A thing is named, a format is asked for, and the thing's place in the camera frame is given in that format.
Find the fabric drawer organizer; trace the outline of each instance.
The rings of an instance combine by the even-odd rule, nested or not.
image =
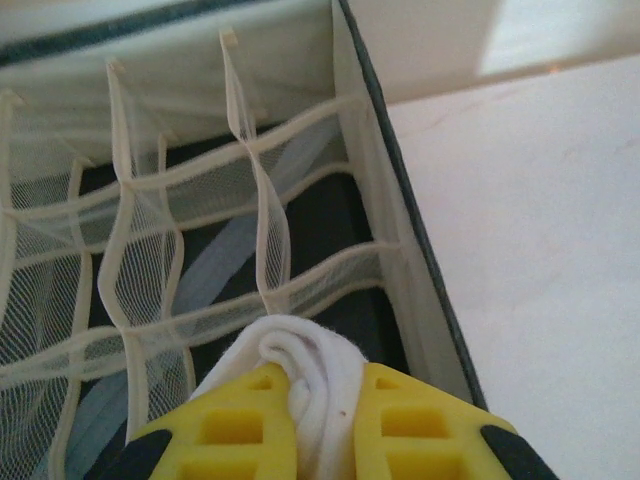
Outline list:
[[[0,478],[32,478],[43,459],[64,477],[81,382],[126,370],[130,436],[195,388],[190,347],[372,286],[412,374],[482,405],[347,6],[229,3],[2,51]],[[332,128],[346,156],[302,161]],[[226,133],[235,141],[167,167],[169,147]],[[109,162],[117,182],[81,195],[83,172]],[[354,177],[373,241],[291,278],[286,204],[336,172]],[[183,232],[235,217],[254,219],[257,291],[179,306]],[[88,328],[100,252],[112,325]]]

